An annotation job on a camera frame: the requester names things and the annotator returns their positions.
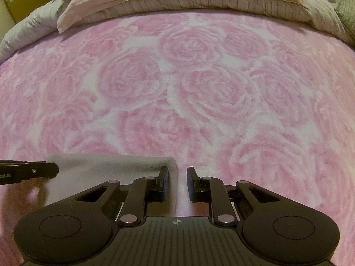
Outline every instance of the green pillow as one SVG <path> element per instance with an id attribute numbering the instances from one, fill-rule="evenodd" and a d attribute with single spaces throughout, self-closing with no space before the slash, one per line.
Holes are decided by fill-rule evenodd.
<path id="1" fill-rule="evenodd" d="M 344 27 L 355 39 L 355 0 L 340 0 L 336 12 Z"/>

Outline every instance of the pink floral blanket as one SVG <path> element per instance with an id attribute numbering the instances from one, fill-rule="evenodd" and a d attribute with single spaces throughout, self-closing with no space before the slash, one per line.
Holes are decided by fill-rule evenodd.
<path id="1" fill-rule="evenodd" d="M 0 66 L 0 158 L 173 156 L 177 215 L 194 166 L 249 180 L 336 221 L 355 265 L 355 53 L 302 24 L 238 12 L 122 17 L 54 33 Z M 38 181 L 0 186 L 1 266 Z"/>

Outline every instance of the round metal bolt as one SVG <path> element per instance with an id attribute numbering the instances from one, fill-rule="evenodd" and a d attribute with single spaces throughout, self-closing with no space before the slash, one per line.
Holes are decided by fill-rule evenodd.
<path id="1" fill-rule="evenodd" d="M 130 224 L 130 223 L 134 223 L 138 220 L 136 215 L 132 215 L 132 214 L 125 214 L 123 216 L 120 217 L 121 222 L 126 223 L 126 224 Z"/>
<path id="2" fill-rule="evenodd" d="M 222 214 L 217 217 L 217 220 L 221 223 L 232 223 L 235 219 L 232 215 Z"/>

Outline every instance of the folded towel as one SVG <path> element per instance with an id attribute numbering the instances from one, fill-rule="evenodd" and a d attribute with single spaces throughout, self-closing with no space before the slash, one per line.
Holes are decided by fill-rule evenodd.
<path id="1" fill-rule="evenodd" d="M 177 194 L 176 162 L 171 157 L 138 157 L 101 154 L 50 154 L 47 162 L 59 166 L 59 174 L 48 180 L 38 193 L 48 205 L 108 180 L 132 184 L 140 177 L 157 177 L 162 166 L 169 169 L 167 201 L 148 205 L 152 216 L 174 216 Z"/>

